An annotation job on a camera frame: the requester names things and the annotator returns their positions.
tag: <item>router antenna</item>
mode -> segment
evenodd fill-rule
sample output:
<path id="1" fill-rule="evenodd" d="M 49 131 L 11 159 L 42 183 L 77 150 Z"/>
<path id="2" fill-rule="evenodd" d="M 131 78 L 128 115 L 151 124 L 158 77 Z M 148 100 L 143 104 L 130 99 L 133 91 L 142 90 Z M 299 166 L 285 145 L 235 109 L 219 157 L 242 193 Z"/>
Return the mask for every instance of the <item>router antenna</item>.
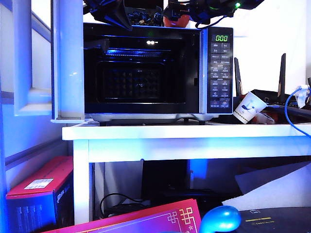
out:
<path id="1" fill-rule="evenodd" d="M 239 60 L 236 57 L 234 58 L 234 70 L 235 70 L 235 88 L 236 88 L 237 96 L 241 96 L 243 95 L 243 90 L 242 90 L 240 66 L 239 66 Z"/>
<path id="2" fill-rule="evenodd" d="M 286 70 L 286 53 L 281 57 L 280 78 L 278 82 L 277 101 L 285 102 L 285 70 Z"/>
<path id="3" fill-rule="evenodd" d="M 311 77 L 308 78 L 308 84 L 309 84 L 309 88 L 311 88 Z M 309 93 L 309 97 L 306 101 L 307 104 L 311 103 L 311 93 Z"/>

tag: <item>label on box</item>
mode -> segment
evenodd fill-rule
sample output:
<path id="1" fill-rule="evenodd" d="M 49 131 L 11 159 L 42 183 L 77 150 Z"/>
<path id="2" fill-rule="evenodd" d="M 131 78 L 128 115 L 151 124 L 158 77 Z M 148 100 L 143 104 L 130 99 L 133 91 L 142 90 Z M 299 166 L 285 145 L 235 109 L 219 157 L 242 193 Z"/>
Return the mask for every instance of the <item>label on box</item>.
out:
<path id="1" fill-rule="evenodd" d="M 51 183 L 53 178 L 51 179 L 39 179 L 32 181 L 29 185 L 27 185 L 24 189 L 35 189 L 35 188 L 45 188 Z"/>

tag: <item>green digital display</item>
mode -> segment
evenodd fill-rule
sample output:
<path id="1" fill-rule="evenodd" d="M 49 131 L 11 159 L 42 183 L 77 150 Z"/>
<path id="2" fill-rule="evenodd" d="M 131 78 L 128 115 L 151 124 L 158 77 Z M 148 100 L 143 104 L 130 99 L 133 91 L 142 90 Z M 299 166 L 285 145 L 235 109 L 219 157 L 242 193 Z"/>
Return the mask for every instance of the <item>green digital display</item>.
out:
<path id="1" fill-rule="evenodd" d="M 215 42 L 228 42 L 228 35 L 213 35 L 212 41 Z"/>
<path id="2" fill-rule="evenodd" d="M 227 35 L 216 35 L 216 41 L 226 42 L 228 41 L 228 36 Z"/>

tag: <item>blue ethernet cable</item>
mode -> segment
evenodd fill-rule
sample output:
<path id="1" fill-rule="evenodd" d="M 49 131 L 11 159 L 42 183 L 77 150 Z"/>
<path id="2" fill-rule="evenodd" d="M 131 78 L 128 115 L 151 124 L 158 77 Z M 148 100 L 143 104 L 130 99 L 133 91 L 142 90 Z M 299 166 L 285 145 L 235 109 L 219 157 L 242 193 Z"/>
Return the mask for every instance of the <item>blue ethernet cable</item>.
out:
<path id="1" fill-rule="evenodd" d="M 308 95 L 308 97 L 309 97 L 309 96 L 311 95 L 311 88 L 308 87 L 308 89 L 309 89 L 309 91 L 310 91 L 310 92 L 309 92 L 309 95 Z M 285 102 L 285 107 L 284 107 L 285 117 L 286 117 L 288 123 L 289 123 L 291 126 L 293 126 L 296 130 L 298 130 L 299 132 L 303 133 L 303 134 L 306 135 L 307 137 L 311 138 L 311 135 L 310 135 L 310 134 L 308 134 L 308 133 L 304 132 L 303 130 L 299 129 L 298 127 L 296 127 L 296 126 L 291 122 L 291 120 L 289 119 L 288 114 L 287 114 L 287 105 L 288 105 L 289 100 L 291 99 L 291 97 L 292 97 L 294 94 L 296 94 L 296 93 L 297 93 L 298 91 L 300 91 L 300 90 L 302 90 L 301 87 L 298 88 L 298 89 L 296 89 L 293 93 L 290 94 L 290 96 L 288 96 L 288 98 L 287 98 L 287 100 L 286 100 L 286 102 Z"/>

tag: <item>control button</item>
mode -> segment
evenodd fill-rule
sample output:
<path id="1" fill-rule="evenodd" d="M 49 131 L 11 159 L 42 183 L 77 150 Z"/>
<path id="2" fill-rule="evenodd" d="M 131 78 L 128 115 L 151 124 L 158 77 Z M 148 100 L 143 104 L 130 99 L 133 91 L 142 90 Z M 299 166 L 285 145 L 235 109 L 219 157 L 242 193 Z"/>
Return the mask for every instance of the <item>control button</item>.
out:
<path id="1" fill-rule="evenodd" d="M 215 85 L 215 86 L 218 86 L 218 83 L 219 83 L 219 81 L 218 80 L 212 80 L 211 81 L 211 85 Z"/>
<path id="2" fill-rule="evenodd" d="M 211 108 L 219 108 L 220 107 L 220 102 L 218 100 L 212 100 L 210 103 L 209 103 L 209 106 Z"/>
<path id="3" fill-rule="evenodd" d="M 211 76 L 213 79 L 217 79 L 217 78 L 219 78 L 219 73 L 218 73 L 218 72 L 211 72 L 211 73 L 210 73 L 210 76 Z"/>
<path id="4" fill-rule="evenodd" d="M 230 43 L 222 43 L 222 48 L 229 49 L 230 48 Z"/>
<path id="5" fill-rule="evenodd" d="M 220 73 L 219 78 L 228 79 L 229 78 L 229 73 Z"/>
<path id="6" fill-rule="evenodd" d="M 230 66 L 223 66 L 222 71 L 229 73 L 229 68 L 230 68 Z"/>
<path id="7" fill-rule="evenodd" d="M 230 56 L 228 54 L 220 54 L 220 59 L 222 60 L 230 59 Z"/>
<path id="8" fill-rule="evenodd" d="M 229 83 L 230 83 L 229 80 L 222 80 L 222 81 L 221 81 L 221 85 L 223 85 L 223 86 L 228 86 Z"/>
<path id="9" fill-rule="evenodd" d="M 220 107 L 221 108 L 228 108 L 229 107 L 229 101 L 226 101 L 226 100 L 220 101 Z"/>
<path id="10" fill-rule="evenodd" d="M 212 54 L 210 57 L 211 57 L 211 59 L 220 59 L 221 58 L 220 54 Z"/>
<path id="11" fill-rule="evenodd" d="M 222 98 L 227 98 L 227 97 L 229 97 L 229 93 L 228 93 L 227 91 L 222 91 L 221 94 L 220 94 L 220 96 L 221 96 Z"/>
<path id="12" fill-rule="evenodd" d="M 211 48 L 210 49 L 210 52 L 211 53 L 225 53 L 225 52 L 222 52 L 223 49 L 221 48 Z"/>
<path id="13" fill-rule="evenodd" d="M 211 46 L 211 48 L 221 48 L 222 44 L 221 43 L 211 43 L 210 46 Z"/>
<path id="14" fill-rule="evenodd" d="M 218 67 L 210 67 L 210 70 L 214 73 L 220 71 Z"/>
<path id="15" fill-rule="evenodd" d="M 229 65 L 230 61 L 229 60 L 220 60 L 220 64 Z"/>
<path id="16" fill-rule="evenodd" d="M 215 85 L 210 88 L 211 92 L 219 91 L 219 86 Z"/>
<path id="17" fill-rule="evenodd" d="M 221 48 L 220 51 L 220 53 L 230 53 L 230 49 L 227 48 Z"/>
<path id="18" fill-rule="evenodd" d="M 220 60 L 211 59 L 211 60 L 210 60 L 210 63 L 211 63 L 212 66 L 213 66 L 213 65 L 218 65 L 218 64 L 220 64 Z"/>
<path id="19" fill-rule="evenodd" d="M 214 98 L 218 98 L 219 97 L 219 92 L 218 91 L 212 91 L 210 96 L 214 97 Z"/>
<path id="20" fill-rule="evenodd" d="M 228 86 L 222 86 L 222 91 L 229 91 L 229 88 L 228 88 Z"/>

